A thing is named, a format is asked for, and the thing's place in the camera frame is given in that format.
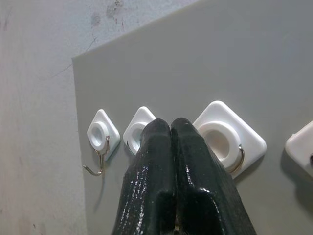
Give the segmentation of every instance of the wall stain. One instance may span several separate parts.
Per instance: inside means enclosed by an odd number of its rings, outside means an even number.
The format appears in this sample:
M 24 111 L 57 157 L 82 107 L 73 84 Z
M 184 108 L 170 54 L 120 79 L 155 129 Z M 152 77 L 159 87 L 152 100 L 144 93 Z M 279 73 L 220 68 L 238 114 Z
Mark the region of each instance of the wall stain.
M 18 220 L 20 235 L 30 235 L 31 223 L 26 216 L 22 216 Z
M 41 223 L 39 225 L 39 231 L 40 231 L 40 235 L 46 235 L 47 234 L 47 229 L 45 228 L 45 224 Z
M 23 167 L 24 163 L 22 161 L 22 157 L 21 156 L 19 156 L 19 162 L 20 162 L 21 167 Z
M 5 21 L 4 21 L 4 26 L 3 26 L 3 30 L 6 31 L 8 29 L 8 25 L 9 25 L 9 16 L 11 15 L 12 12 L 12 7 L 10 7 L 10 10 L 8 12 L 8 14 L 5 17 Z
M 94 12 L 91 16 L 91 26 L 92 27 L 97 27 L 100 25 L 101 22 L 101 17 L 98 12 Z
M 107 16 L 109 18 L 113 18 L 115 14 L 119 12 L 119 10 L 123 7 L 122 0 L 115 0 L 114 3 L 107 7 Z

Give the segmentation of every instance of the gray panel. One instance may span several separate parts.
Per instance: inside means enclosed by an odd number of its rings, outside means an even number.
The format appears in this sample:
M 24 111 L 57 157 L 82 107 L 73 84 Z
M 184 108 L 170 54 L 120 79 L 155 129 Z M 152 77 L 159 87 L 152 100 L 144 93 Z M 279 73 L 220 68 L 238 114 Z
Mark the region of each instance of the gray panel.
M 284 154 L 313 119 L 313 1 L 201 1 L 74 58 L 82 163 L 103 108 L 121 136 L 140 106 L 169 124 L 222 100 L 267 142 L 237 188 L 260 235 L 313 232 L 313 183 Z M 132 156 L 121 144 L 105 180 L 84 172 L 89 235 L 110 234 Z

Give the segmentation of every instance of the white square hook plate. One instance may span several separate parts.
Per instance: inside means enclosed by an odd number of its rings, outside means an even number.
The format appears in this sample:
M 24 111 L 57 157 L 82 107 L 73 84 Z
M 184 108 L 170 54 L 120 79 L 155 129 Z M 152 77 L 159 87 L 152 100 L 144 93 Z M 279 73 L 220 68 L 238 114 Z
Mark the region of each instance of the white square hook plate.
M 286 142 L 286 152 L 313 177 L 313 121 L 293 134 Z
M 233 178 L 266 152 L 264 139 L 221 101 L 209 104 L 193 125 Z
M 120 135 L 113 122 L 103 109 L 97 111 L 88 130 L 87 136 L 92 147 L 97 151 L 102 151 L 106 146 L 106 137 L 109 136 L 109 151 L 105 155 L 105 160 L 109 159 L 113 151 L 120 143 Z
M 131 152 L 136 155 L 140 148 L 140 135 L 142 130 L 156 117 L 147 107 L 140 107 L 135 113 L 131 123 L 129 123 L 123 134 L 124 143 L 129 147 Z

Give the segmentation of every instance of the adhesive hook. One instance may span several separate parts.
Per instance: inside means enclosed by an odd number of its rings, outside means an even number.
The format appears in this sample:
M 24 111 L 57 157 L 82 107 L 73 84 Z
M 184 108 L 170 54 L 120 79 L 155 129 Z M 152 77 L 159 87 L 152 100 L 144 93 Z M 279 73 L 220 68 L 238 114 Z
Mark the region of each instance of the adhesive hook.
M 286 142 L 287 154 L 313 178 L 313 121 L 290 136 Z
M 264 139 L 221 101 L 210 103 L 193 125 L 233 178 L 266 152 Z
M 156 117 L 151 111 L 143 106 L 137 110 L 130 124 L 126 128 L 123 140 L 134 155 L 136 155 L 140 148 L 140 135 L 143 129 L 154 119 L 156 119 Z
M 99 160 L 100 160 L 100 169 L 99 169 L 98 173 L 94 173 L 88 166 L 83 165 L 83 167 L 91 175 L 99 176 L 99 175 L 101 175 L 104 172 L 104 156 L 108 153 L 108 151 L 110 149 L 110 137 L 109 136 L 106 136 L 106 146 L 107 146 L 107 149 L 106 149 L 106 151 L 103 154 L 101 154 L 100 151 L 94 149 L 95 152 L 97 153 L 98 157 L 99 157 Z

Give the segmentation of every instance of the glossy black plastic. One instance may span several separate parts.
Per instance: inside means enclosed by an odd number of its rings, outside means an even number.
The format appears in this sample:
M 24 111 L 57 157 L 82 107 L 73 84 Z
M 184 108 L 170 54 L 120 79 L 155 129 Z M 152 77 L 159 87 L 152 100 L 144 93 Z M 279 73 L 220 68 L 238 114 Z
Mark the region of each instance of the glossy black plastic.
M 182 235 L 255 235 L 231 176 L 194 126 L 172 123 L 177 214 Z
M 113 235 L 170 235 L 176 218 L 175 168 L 168 124 L 156 119 L 141 134 L 128 168 Z

